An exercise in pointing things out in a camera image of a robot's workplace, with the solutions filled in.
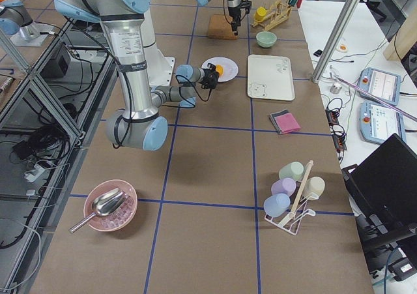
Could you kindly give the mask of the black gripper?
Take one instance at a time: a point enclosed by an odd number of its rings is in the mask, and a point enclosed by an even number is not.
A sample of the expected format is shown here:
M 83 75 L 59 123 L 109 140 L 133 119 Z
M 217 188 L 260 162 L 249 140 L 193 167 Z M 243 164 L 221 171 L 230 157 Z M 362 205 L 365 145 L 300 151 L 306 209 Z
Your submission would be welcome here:
M 234 35 L 238 35 L 238 24 L 241 22 L 241 6 L 227 7 L 231 18 L 231 29 Z
M 207 68 L 202 69 L 203 74 L 199 83 L 202 89 L 215 89 L 220 77 L 219 72 L 216 70 L 216 65 L 211 63 L 207 64 Z

